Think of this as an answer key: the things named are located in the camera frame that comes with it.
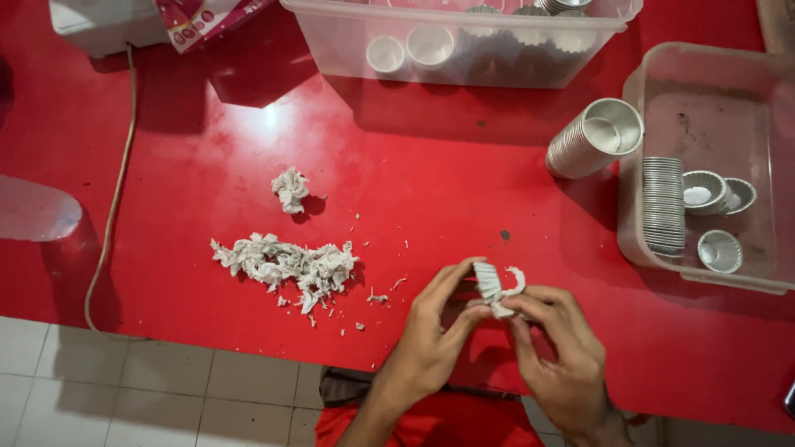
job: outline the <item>red plastic bag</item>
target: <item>red plastic bag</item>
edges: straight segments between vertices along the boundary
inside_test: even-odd
[[[154,0],[181,54],[237,27],[275,0]]]

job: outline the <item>red shirt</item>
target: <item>red shirt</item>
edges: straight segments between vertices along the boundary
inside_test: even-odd
[[[324,408],[315,427],[316,447],[333,447],[359,404]],[[387,447],[544,447],[520,402],[439,392],[422,399],[397,421]]]

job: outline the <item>red table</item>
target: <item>red table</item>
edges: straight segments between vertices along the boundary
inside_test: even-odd
[[[95,320],[135,336],[370,369],[440,266],[488,255],[579,298],[622,408],[795,432],[781,404],[795,379],[792,296],[630,265],[615,242],[615,174],[555,182],[544,170],[552,136],[592,100],[620,96],[663,41],[761,50],[754,1],[649,0],[562,91],[323,77],[280,6],[203,52],[136,51],[138,133]],[[0,313],[84,327],[130,119],[126,63],[89,60],[52,31],[46,4],[21,0],[4,5],[0,55],[14,92],[0,117],[0,173],[63,189],[86,210],[62,243],[0,241]],[[312,194],[328,194],[309,201],[307,219],[281,212],[270,192],[291,165]],[[254,231],[310,247],[354,242],[362,261],[333,318],[318,308],[312,328],[264,285],[211,260],[210,238],[231,245]],[[390,308],[366,304],[372,286]],[[498,322],[474,334],[452,381],[525,391]]]

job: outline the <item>tiled floor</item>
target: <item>tiled floor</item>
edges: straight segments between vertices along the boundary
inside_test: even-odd
[[[319,376],[310,363],[0,317],[0,447],[312,447]],[[535,402],[524,403],[545,445],[565,447]],[[670,445],[795,445],[736,427],[666,424]],[[630,435],[657,445],[660,425]]]

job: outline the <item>person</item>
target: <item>person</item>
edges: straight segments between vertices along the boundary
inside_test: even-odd
[[[472,263],[483,260],[468,258],[442,268],[412,303],[401,339],[372,381],[348,377],[348,385],[364,390],[363,402],[330,400],[334,392],[328,391],[335,387],[321,382],[325,405],[316,426],[317,447],[543,446],[517,399],[455,392],[446,384],[465,340],[491,316],[491,308],[482,300],[462,301],[464,309],[446,330],[442,311],[471,276]],[[507,322],[520,375],[568,443],[631,445],[622,414],[607,396],[604,347],[573,296],[553,287],[527,286],[502,304],[521,315]],[[526,319],[554,344],[555,362],[539,358]]]

